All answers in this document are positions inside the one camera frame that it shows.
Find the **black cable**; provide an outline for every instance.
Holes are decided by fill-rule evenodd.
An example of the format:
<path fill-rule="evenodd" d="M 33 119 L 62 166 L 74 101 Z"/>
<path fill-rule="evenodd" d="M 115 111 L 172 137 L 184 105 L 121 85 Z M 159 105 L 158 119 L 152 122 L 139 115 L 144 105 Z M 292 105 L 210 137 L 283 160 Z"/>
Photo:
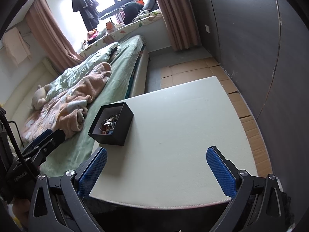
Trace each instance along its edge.
<path fill-rule="evenodd" d="M 23 39 L 23 40 L 24 40 L 24 42 L 25 42 L 26 44 L 28 44 L 28 43 L 26 42 L 25 39 Z M 30 44 L 28 44 L 28 45 L 29 45 L 28 49 L 30 50 L 31 45 L 30 45 Z"/>
<path fill-rule="evenodd" d="M 14 150 L 17 154 L 19 161 L 24 166 L 24 168 L 27 170 L 27 172 L 31 176 L 32 180 L 34 182 L 36 182 L 37 180 L 36 180 L 35 176 L 33 175 L 33 173 L 31 172 L 31 170 L 29 169 L 29 167 L 27 166 L 27 164 L 26 164 L 26 162 L 25 162 L 25 160 L 24 160 L 24 158 L 23 158 L 23 156 L 22 156 L 22 154 L 21 154 L 21 152 L 18 148 L 18 145 L 17 145 L 16 140 L 14 138 L 14 135 L 12 133 L 11 127 L 10 127 L 8 121 L 7 121 L 7 118 L 4 116 L 4 113 L 2 111 L 0 111 L 0 122 L 3 124 L 5 130 L 7 131 L 7 135 L 9 136 L 9 138 L 11 140 L 11 143 L 14 147 Z"/>
<path fill-rule="evenodd" d="M 9 123 L 9 124 L 10 124 L 10 123 L 14 123 L 14 124 L 15 124 L 16 130 L 17 130 L 17 132 L 18 132 L 18 136 L 19 136 L 19 138 L 20 138 L 20 142 L 21 142 L 21 144 L 23 145 L 23 148 L 25 148 L 24 143 L 23 143 L 23 141 L 21 140 L 21 136 L 20 136 L 20 133 L 19 133 L 19 130 L 18 130 L 18 127 L 17 127 L 16 122 L 13 121 L 13 120 L 10 120 L 10 121 L 8 121 L 8 123 Z"/>

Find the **blue gripper pad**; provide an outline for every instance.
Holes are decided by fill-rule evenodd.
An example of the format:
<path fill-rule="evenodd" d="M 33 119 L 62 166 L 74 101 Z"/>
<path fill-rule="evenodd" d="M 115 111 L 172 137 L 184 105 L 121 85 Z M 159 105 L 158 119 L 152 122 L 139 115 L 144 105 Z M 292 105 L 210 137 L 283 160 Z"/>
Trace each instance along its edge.
<path fill-rule="evenodd" d="M 100 153 L 98 153 L 95 160 L 89 165 L 87 170 L 84 172 L 83 176 L 78 182 L 77 194 L 80 197 L 89 196 L 95 182 L 100 176 L 105 164 L 107 162 L 107 151 L 103 148 Z"/>
<path fill-rule="evenodd" d="M 208 148 L 206 152 L 206 161 L 222 188 L 223 193 L 233 199 L 237 193 L 236 180 L 212 148 Z"/>
<path fill-rule="evenodd" d="M 53 131 L 51 129 L 47 129 L 46 131 L 44 131 L 40 136 L 38 136 L 32 141 L 32 144 L 31 144 L 32 148 L 35 148 L 38 144 L 40 144 L 40 142 L 42 142 L 45 138 L 47 138 L 52 133 Z"/>

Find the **electrical outlet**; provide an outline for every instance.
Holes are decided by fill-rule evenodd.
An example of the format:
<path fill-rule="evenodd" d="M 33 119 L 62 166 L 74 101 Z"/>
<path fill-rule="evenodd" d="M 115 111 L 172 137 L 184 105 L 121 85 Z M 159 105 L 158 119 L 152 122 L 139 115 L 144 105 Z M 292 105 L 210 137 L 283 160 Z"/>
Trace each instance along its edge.
<path fill-rule="evenodd" d="M 208 25 L 205 25 L 206 31 L 210 33 Z"/>

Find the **cardboard floor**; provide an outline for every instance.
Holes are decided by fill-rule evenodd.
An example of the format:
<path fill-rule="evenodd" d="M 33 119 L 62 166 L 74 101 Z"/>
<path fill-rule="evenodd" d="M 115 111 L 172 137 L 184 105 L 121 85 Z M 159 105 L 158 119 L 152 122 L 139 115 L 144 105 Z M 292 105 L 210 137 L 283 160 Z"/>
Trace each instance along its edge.
<path fill-rule="evenodd" d="M 216 76 L 230 98 L 247 135 L 260 177 L 272 173 L 268 153 L 256 121 L 236 86 L 213 57 L 167 66 L 161 69 L 161 89 L 202 78 Z"/>

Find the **white table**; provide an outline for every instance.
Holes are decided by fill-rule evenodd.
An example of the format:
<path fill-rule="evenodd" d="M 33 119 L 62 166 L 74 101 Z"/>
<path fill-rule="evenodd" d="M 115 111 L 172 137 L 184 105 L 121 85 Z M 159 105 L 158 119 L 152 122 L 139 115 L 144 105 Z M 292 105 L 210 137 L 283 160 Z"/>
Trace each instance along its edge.
<path fill-rule="evenodd" d="M 239 170 L 257 175 L 242 124 L 216 77 L 124 101 L 134 113 L 125 145 L 102 144 L 108 161 L 91 197 L 156 209 L 226 202 L 205 159 L 213 145 Z"/>

